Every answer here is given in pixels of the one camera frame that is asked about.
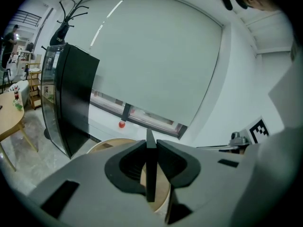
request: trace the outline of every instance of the metal railing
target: metal railing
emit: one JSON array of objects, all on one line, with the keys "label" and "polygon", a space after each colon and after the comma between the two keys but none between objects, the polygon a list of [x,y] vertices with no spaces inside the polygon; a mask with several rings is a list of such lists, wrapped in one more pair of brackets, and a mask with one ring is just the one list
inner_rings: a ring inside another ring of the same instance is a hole
[{"label": "metal railing", "polygon": [[11,21],[17,21],[37,27],[41,17],[22,10],[17,10]]}]

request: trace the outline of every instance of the marble floor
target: marble floor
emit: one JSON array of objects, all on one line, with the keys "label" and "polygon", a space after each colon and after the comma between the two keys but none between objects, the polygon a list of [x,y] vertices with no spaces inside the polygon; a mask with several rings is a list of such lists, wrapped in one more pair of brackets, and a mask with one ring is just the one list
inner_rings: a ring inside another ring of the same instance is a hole
[{"label": "marble floor", "polygon": [[[22,133],[18,131],[1,142],[17,171],[12,170],[2,153],[0,168],[12,188],[28,195],[42,180],[71,160],[44,137],[45,124],[41,108],[33,110],[27,105],[23,123],[25,132],[38,148],[38,152],[30,147]],[[88,139],[73,159],[87,153],[95,144],[96,142]]]}]

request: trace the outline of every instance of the refrigerator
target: refrigerator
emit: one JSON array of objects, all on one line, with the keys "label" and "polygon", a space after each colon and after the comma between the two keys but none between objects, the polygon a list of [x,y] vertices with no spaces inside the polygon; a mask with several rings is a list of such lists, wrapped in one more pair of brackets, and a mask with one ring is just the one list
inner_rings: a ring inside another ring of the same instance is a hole
[{"label": "refrigerator", "polygon": [[41,74],[45,136],[69,158],[89,138],[89,102],[99,60],[70,45],[46,50]]}]

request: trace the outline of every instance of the window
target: window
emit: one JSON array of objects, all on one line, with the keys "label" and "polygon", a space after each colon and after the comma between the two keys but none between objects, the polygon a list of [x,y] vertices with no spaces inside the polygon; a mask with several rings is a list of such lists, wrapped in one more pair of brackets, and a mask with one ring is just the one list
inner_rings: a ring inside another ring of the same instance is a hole
[{"label": "window", "polygon": [[177,137],[178,139],[182,137],[187,129],[187,126],[122,102],[95,89],[92,89],[90,103],[120,117],[121,120],[129,121],[142,127],[150,128],[153,131]]}]

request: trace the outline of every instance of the desk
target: desk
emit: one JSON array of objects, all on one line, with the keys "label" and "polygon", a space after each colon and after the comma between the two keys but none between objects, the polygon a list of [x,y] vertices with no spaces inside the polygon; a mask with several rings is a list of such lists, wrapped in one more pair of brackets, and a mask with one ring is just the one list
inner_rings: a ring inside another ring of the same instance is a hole
[{"label": "desk", "polygon": [[16,168],[13,166],[5,151],[3,150],[1,141],[20,130],[29,145],[36,152],[38,152],[38,149],[32,144],[32,142],[29,140],[28,136],[24,132],[23,124],[21,122],[24,116],[24,109],[22,108],[21,110],[18,110],[13,105],[14,99],[14,92],[8,92],[0,95],[0,105],[2,105],[2,108],[0,109],[0,150],[2,151],[3,156],[4,158],[6,158],[9,165],[13,168],[14,171],[16,171]]},{"label": "desk", "polygon": [[[112,139],[106,140],[96,144],[92,149],[88,151],[89,154],[99,152],[101,150],[110,148],[110,147],[118,147],[123,144],[133,143],[135,140],[131,139]],[[143,166],[140,184],[146,186],[146,165]],[[160,207],[168,201],[169,198],[169,191],[170,191],[170,183],[165,177],[162,169],[160,168],[159,164],[157,165],[157,180],[156,180],[156,196],[155,202],[149,202],[149,206],[153,211],[157,211]]]}]

